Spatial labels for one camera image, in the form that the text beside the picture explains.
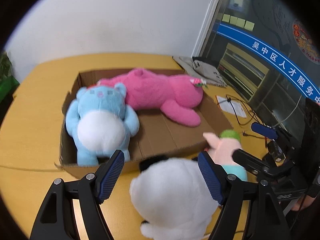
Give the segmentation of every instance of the bear belly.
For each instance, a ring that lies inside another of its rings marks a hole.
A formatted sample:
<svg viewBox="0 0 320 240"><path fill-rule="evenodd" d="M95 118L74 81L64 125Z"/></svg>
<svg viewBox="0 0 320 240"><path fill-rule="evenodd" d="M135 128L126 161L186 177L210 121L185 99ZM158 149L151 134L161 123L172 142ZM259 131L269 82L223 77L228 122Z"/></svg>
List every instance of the bear belly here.
<svg viewBox="0 0 320 240"><path fill-rule="evenodd" d="M79 141L89 151L115 150L125 139L122 120L107 111L87 113L79 121L77 132Z"/></svg>

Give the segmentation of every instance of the metal screw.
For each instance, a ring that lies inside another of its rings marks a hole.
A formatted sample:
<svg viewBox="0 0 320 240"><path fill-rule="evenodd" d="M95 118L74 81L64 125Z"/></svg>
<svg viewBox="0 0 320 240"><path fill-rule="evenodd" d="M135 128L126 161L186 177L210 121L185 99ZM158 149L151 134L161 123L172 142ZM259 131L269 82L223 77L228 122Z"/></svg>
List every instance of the metal screw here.
<svg viewBox="0 0 320 240"><path fill-rule="evenodd" d="M90 180L94 178L94 174L93 173L89 173L87 174L87 176L85 176L86 179Z"/></svg>
<svg viewBox="0 0 320 240"><path fill-rule="evenodd" d="M58 184L61 183L61 181L62 181L62 179L57 178L57 179L55 179L55 180L53 181L53 183L54 183L55 185L58 185Z"/></svg>
<svg viewBox="0 0 320 240"><path fill-rule="evenodd" d="M233 174L229 174L229 175L227 176L227 178L228 178L229 180L235 180L237 177L236 177L235 175L233 175Z"/></svg>
<svg viewBox="0 0 320 240"><path fill-rule="evenodd" d="M260 184L263 185L263 186L267 186L268 182L265 179L263 179L263 180L260 181Z"/></svg>

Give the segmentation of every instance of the cardboard box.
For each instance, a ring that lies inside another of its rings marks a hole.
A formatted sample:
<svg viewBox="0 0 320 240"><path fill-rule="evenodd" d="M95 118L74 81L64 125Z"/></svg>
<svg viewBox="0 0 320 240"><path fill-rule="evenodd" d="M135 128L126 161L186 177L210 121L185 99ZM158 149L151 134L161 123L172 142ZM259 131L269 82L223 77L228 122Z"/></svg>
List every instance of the cardboard box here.
<svg viewBox="0 0 320 240"><path fill-rule="evenodd" d="M65 116L68 107L81 87L95 84L101 78L111 78L131 69L96 70L79 73L73 84L71 92L67 93L62 106ZM151 70L154 73L165 75L177 75L183 70ZM203 138L203 132L221 133L225 129L232 129L228 119L222 113L214 101L204 93L200 105L195 109L201 118L198 127L186 127L175 123L164 116L159 109L137 111L140 129L136 136L132 137L129 144L131 161L124 164L122 172L139 170L139 162L155 155L165 154L169 157L183 157L203 150L207 146ZM66 130L65 118L61 129L60 138L60 164L61 167L77 179L90 172L95 172L98 166L79 167L76 164L76 146L73 138Z"/></svg>

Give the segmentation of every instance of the blue gripper pad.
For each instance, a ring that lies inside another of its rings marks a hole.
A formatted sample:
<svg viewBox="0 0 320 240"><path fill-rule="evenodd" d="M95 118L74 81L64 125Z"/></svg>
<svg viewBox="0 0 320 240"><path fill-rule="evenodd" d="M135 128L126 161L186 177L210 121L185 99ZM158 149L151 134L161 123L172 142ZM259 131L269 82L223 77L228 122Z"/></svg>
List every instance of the blue gripper pad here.
<svg viewBox="0 0 320 240"><path fill-rule="evenodd" d="M276 130L257 122L252 123L251 130L258 134L261 134L264 137L269 138L270 140L275 140L278 138Z"/></svg>
<svg viewBox="0 0 320 240"><path fill-rule="evenodd" d="M204 153L200 152L198 155L198 166L202 173L205 183L210 191L212 198L219 202L223 203L224 197L222 195L221 183L211 168L210 163L205 158Z"/></svg>
<svg viewBox="0 0 320 240"><path fill-rule="evenodd" d="M110 197L111 192L120 176L124 166L123 152L119 153L114 159L111 157L109 162L110 161L112 161L112 163L100 182L100 192L98 192L98 198L100 199L101 203Z"/></svg>

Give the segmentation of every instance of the white plush toy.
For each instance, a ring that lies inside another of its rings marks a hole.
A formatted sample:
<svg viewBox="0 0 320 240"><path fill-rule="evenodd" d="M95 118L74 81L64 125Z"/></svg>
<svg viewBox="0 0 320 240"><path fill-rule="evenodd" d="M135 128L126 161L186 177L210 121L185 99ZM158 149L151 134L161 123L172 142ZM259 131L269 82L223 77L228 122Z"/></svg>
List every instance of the white plush toy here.
<svg viewBox="0 0 320 240"><path fill-rule="evenodd" d="M141 233L154 240L203 239L218 202L197 161L166 157L156 161L140 165L142 173L130 185L131 201L145 219Z"/></svg>

